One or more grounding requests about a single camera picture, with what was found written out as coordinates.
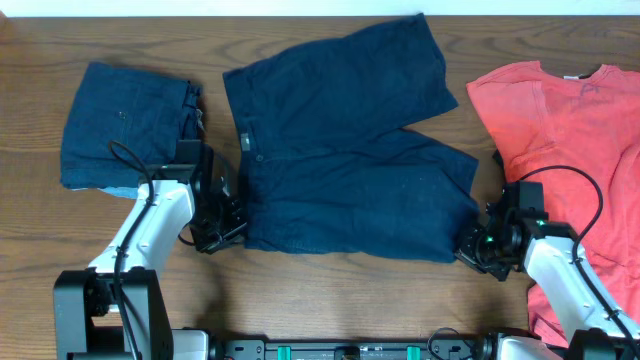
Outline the navy blue shorts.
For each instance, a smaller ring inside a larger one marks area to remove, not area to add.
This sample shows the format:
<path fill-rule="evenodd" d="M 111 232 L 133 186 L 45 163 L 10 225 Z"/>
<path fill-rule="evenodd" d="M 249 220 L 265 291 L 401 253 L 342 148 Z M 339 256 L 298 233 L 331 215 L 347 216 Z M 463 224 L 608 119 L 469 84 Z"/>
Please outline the navy blue shorts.
<path fill-rule="evenodd" d="M 450 263 L 477 160 L 411 130 L 453 110 L 421 15 L 301 44 L 223 76 L 246 246 Z"/>
<path fill-rule="evenodd" d="M 139 173 L 117 160 L 117 141 L 146 165 L 174 159 L 181 140 L 202 127 L 201 88 L 188 80 L 92 62 L 76 92 L 63 132 L 60 183 L 134 199 Z"/>

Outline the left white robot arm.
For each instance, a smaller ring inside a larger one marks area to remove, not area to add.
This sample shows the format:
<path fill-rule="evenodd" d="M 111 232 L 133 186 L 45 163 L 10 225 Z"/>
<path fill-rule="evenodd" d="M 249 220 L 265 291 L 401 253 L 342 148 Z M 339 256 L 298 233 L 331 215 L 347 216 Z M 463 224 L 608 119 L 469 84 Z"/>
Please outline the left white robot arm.
<path fill-rule="evenodd" d="M 148 168 L 136 203 L 105 250 L 53 288 L 60 359 L 221 359 L 205 330 L 170 325 L 159 278 L 183 230 L 213 254 L 241 242 L 246 219 L 211 165 Z"/>

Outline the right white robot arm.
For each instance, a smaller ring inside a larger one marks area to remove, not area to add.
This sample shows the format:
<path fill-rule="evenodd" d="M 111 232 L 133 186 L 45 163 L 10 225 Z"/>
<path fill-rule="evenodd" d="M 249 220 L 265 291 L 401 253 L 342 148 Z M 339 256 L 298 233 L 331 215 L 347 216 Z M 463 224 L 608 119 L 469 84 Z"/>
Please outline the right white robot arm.
<path fill-rule="evenodd" d="M 476 359 L 639 357 L 639 324 L 609 294 L 569 225 L 531 219 L 505 228 L 475 223 L 459 233 L 455 256 L 500 281 L 511 271 L 527 274 L 544 292 L 568 342 L 563 349 L 500 330 L 476 346 Z"/>

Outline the folded navy blue shorts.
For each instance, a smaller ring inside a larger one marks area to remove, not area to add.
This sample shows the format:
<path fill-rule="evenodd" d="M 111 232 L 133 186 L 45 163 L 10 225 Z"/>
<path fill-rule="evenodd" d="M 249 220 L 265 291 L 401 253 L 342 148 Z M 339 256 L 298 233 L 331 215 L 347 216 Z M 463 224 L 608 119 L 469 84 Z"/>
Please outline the folded navy blue shorts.
<path fill-rule="evenodd" d="M 134 199 L 139 173 L 117 160 L 117 141 L 146 165 L 174 159 L 181 140 L 202 127 L 201 88 L 188 80 L 92 62 L 76 92 L 63 132 L 60 183 Z"/>

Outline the red t-shirt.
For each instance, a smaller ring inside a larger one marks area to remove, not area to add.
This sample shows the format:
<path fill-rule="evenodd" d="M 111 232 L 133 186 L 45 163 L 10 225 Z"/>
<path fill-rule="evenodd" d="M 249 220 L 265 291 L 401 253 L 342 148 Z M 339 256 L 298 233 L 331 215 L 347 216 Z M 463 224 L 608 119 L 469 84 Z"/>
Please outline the red t-shirt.
<path fill-rule="evenodd" d="M 468 83 L 508 181 L 540 182 L 554 222 L 581 244 L 609 293 L 639 318 L 639 75 L 603 65 L 559 78 L 537 61 Z"/>

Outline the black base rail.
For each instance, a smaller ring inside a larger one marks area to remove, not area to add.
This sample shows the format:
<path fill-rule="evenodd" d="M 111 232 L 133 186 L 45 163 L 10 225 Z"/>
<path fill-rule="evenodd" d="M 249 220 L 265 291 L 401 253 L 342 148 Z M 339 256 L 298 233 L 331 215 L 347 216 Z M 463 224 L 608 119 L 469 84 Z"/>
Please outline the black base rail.
<path fill-rule="evenodd" d="M 214 360 L 469 360 L 492 359 L 487 338 L 437 335 L 418 342 L 302 342 L 233 340 L 213 346 Z"/>

